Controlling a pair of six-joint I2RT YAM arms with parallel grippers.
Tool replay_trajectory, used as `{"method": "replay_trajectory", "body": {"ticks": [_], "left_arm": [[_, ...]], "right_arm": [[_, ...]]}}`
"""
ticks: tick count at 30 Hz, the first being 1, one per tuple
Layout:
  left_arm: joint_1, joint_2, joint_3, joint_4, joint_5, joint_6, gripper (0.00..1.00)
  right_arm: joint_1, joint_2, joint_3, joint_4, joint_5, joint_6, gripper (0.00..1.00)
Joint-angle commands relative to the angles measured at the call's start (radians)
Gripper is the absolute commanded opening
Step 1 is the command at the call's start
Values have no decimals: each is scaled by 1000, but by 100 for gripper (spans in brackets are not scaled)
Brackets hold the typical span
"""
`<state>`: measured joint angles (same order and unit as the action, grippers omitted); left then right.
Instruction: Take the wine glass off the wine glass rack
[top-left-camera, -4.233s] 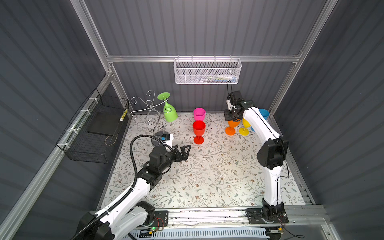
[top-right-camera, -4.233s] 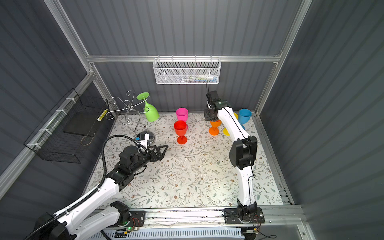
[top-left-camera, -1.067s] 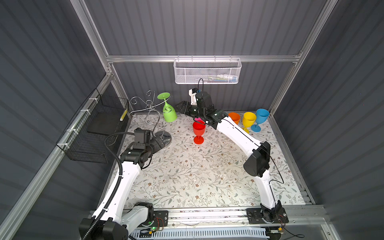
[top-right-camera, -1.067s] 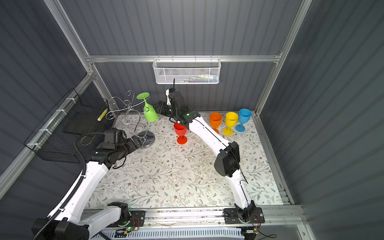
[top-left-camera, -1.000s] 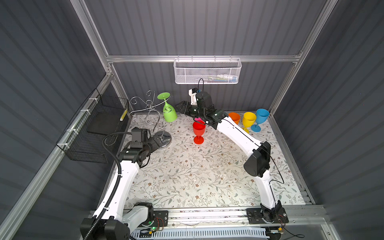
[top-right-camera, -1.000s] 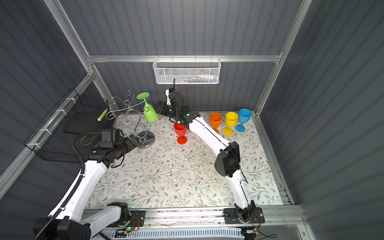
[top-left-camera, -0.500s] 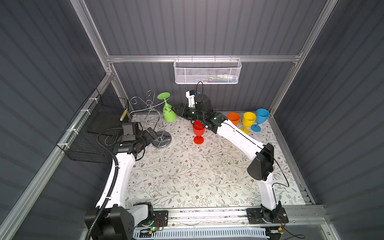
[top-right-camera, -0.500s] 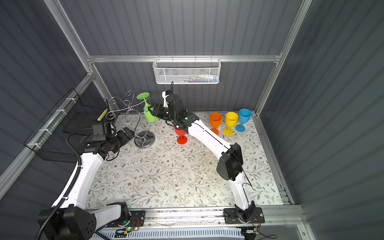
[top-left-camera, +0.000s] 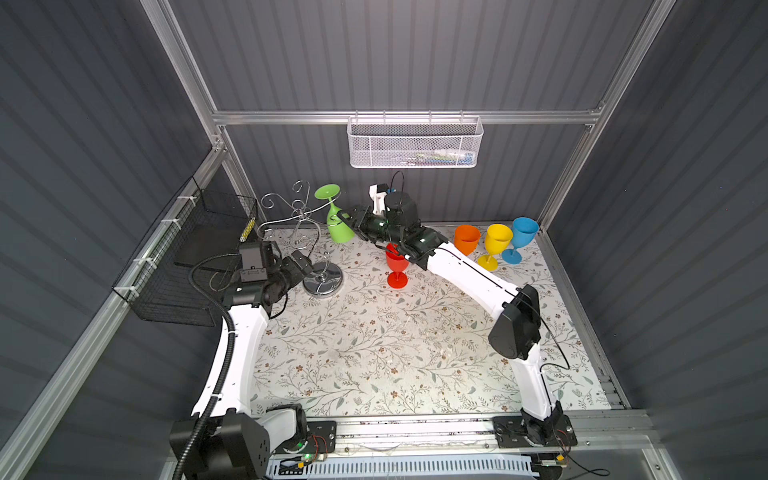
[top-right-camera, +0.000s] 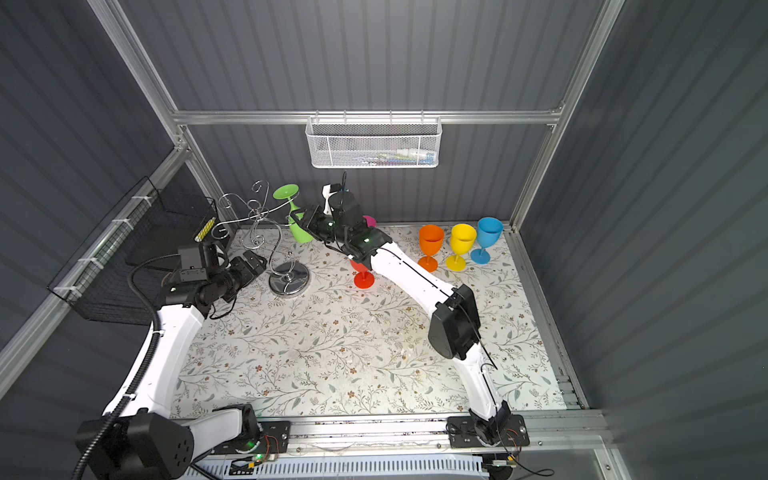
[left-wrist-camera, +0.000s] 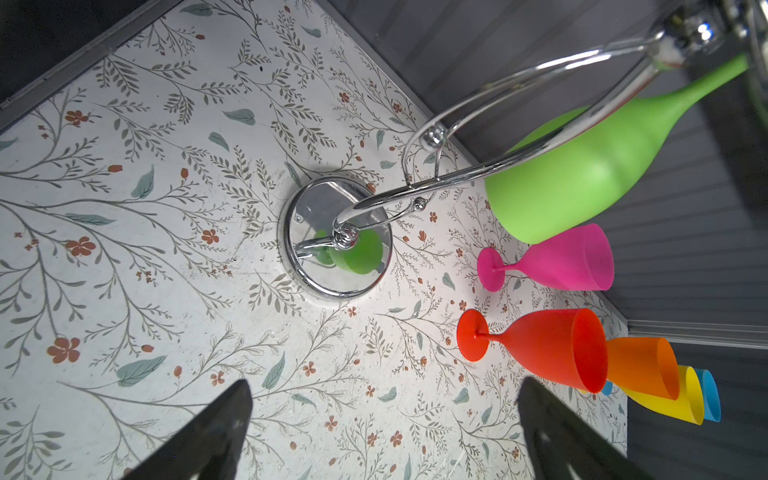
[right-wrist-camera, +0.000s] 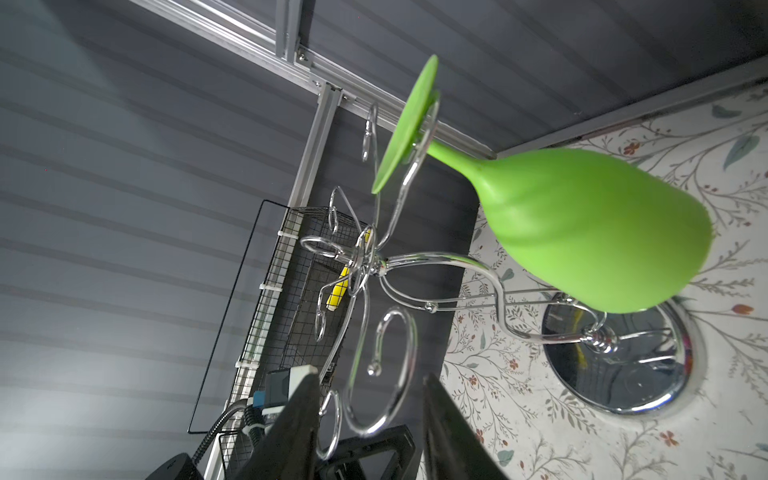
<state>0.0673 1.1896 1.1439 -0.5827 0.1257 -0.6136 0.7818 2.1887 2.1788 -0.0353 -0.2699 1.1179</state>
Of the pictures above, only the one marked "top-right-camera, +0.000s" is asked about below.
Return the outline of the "green wine glass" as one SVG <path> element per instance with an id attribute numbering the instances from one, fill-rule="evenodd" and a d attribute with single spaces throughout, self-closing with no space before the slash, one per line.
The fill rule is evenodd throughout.
<path id="1" fill-rule="evenodd" d="M 273 198 L 288 203 L 290 207 L 288 213 L 289 229 L 298 244 L 306 244 L 312 242 L 314 238 L 297 223 L 297 219 L 301 220 L 303 217 L 303 212 L 294 203 L 298 194 L 299 186 L 297 184 L 286 184 L 274 191 Z"/>

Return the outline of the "red wine glass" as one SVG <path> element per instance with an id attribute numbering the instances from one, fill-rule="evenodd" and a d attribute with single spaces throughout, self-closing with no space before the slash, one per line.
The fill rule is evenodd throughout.
<path id="1" fill-rule="evenodd" d="M 370 270 L 362 263 L 350 261 L 352 268 L 356 274 L 354 277 L 354 284 L 358 289 L 365 290 L 371 288 L 375 283 L 375 277 Z"/>

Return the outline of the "orange wine glass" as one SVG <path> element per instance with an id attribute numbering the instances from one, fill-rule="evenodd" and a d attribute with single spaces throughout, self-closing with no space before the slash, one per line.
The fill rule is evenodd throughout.
<path id="1" fill-rule="evenodd" d="M 435 256 L 443 246 L 444 237 L 444 230 L 437 225 L 428 224 L 419 230 L 419 246 L 423 256 L 418 264 L 427 272 L 435 272 L 438 268 Z"/>

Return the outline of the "yellow wine glass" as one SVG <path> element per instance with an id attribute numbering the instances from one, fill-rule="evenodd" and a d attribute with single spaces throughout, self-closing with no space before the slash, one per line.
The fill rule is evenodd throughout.
<path id="1" fill-rule="evenodd" d="M 450 235 L 452 255 L 448 257 L 445 262 L 445 265 L 449 270 L 455 272 L 465 270 L 466 260 L 464 259 L 464 255 L 472 249 L 476 238 L 476 229 L 469 224 L 457 224 L 452 228 Z"/>

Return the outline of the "blue wine glass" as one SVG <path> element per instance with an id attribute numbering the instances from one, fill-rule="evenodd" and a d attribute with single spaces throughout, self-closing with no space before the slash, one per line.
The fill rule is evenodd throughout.
<path id="1" fill-rule="evenodd" d="M 478 221 L 476 242 L 478 248 L 470 253 L 473 262 L 485 265 L 490 262 L 488 249 L 501 237 L 504 224 L 495 217 L 483 217 Z"/>

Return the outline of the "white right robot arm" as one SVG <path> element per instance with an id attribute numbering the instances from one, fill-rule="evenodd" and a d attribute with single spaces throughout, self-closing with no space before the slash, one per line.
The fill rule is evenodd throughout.
<path id="1" fill-rule="evenodd" d="M 358 217 L 327 215 L 319 206 L 292 212 L 298 226 L 326 248 L 385 277 L 408 294 L 430 319 L 428 341 L 453 362 L 469 400 L 474 432 L 488 446 L 506 439 L 512 410 L 491 378 L 495 363 L 482 344 L 474 292 L 454 287 L 427 272 L 391 236 Z"/>

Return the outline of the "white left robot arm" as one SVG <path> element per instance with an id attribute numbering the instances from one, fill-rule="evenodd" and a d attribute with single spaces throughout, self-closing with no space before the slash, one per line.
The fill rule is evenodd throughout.
<path id="1" fill-rule="evenodd" d="M 80 457 L 71 474 L 99 479 L 178 479 L 216 447 L 233 442 L 242 455 L 258 455 L 263 434 L 250 405 L 219 408 L 196 420 L 170 417 L 173 381 L 187 351 L 218 300 L 238 293 L 265 272 L 267 261 L 246 252 L 228 258 L 213 245 L 182 247 L 157 301 L 130 273 L 127 283 L 151 315 L 151 325 L 130 372 L 101 418 L 83 422 L 76 435 Z"/>

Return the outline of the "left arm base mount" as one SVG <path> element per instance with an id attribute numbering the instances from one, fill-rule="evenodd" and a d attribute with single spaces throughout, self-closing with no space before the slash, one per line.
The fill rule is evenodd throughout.
<path id="1" fill-rule="evenodd" d="M 242 413 L 242 431 L 234 439 L 213 448 L 218 455 L 278 455 L 285 453 L 290 440 L 291 422 L 259 419 L 250 404 L 236 404 L 215 412 L 236 409 Z"/>

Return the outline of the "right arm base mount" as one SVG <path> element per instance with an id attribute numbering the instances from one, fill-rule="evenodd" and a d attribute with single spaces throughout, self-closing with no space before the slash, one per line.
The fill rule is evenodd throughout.
<path id="1" fill-rule="evenodd" d="M 530 445 L 528 429 L 521 415 L 511 414 L 505 422 L 484 422 L 472 416 L 451 416 L 446 433 L 452 448 L 507 447 Z"/>

